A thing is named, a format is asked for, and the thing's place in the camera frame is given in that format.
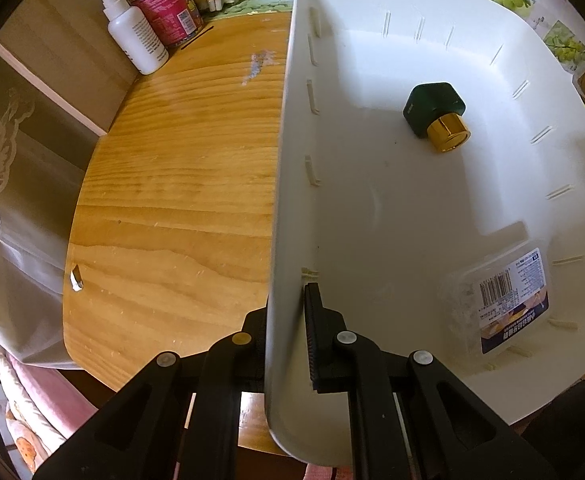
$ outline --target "paint stain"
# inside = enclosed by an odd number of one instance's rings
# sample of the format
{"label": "paint stain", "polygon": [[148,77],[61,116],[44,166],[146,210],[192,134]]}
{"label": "paint stain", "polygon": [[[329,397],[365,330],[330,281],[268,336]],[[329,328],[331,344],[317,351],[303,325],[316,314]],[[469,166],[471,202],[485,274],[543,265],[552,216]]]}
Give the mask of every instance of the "paint stain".
{"label": "paint stain", "polygon": [[250,74],[244,77],[242,86],[246,86],[250,79],[257,77],[263,67],[277,64],[279,63],[274,60],[274,52],[272,50],[261,50],[259,52],[255,52],[252,55],[250,62]]}

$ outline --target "gold cap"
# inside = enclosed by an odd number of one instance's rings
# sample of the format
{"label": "gold cap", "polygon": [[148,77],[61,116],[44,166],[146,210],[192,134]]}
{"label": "gold cap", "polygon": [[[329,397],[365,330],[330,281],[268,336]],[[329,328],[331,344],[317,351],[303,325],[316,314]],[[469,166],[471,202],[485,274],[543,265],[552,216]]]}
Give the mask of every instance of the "gold cap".
{"label": "gold cap", "polygon": [[470,138],[470,131],[458,114],[451,113],[428,126],[428,137],[437,151],[444,153],[466,142]]}

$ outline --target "wooden panel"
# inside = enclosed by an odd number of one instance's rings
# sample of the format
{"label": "wooden panel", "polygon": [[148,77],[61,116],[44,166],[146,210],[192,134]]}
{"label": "wooden panel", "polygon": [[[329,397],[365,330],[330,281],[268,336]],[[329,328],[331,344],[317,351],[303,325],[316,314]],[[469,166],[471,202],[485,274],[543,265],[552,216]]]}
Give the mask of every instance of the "wooden panel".
{"label": "wooden panel", "polygon": [[108,34],[101,0],[24,0],[1,29],[0,46],[85,115],[89,122],[82,123],[98,134],[108,130],[138,75]]}
{"label": "wooden panel", "polygon": [[[99,139],[70,235],[66,276],[78,265],[84,288],[64,282],[64,338],[115,390],[266,304],[289,27],[288,12],[215,22],[138,80]],[[260,413],[240,442],[274,450]]]}

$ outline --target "white storage box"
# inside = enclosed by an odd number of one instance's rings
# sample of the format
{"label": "white storage box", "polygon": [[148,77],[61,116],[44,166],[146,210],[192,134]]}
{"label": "white storage box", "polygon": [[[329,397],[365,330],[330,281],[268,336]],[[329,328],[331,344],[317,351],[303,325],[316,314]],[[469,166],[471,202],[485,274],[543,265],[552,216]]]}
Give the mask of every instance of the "white storage box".
{"label": "white storage box", "polygon": [[[465,101],[472,132],[444,154],[402,115],[416,85],[440,81]],[[442,281],[531,240],[549,310],[518,335],[523,352],[467,372],[446,343]],[[295,0],[266,409],[291,455],[346,464],[346,394],[310,383],[304,274],[349,330],[385,351],[431,351],[508,422],[585,372],[585,107],[523,20],[489,0]]]}

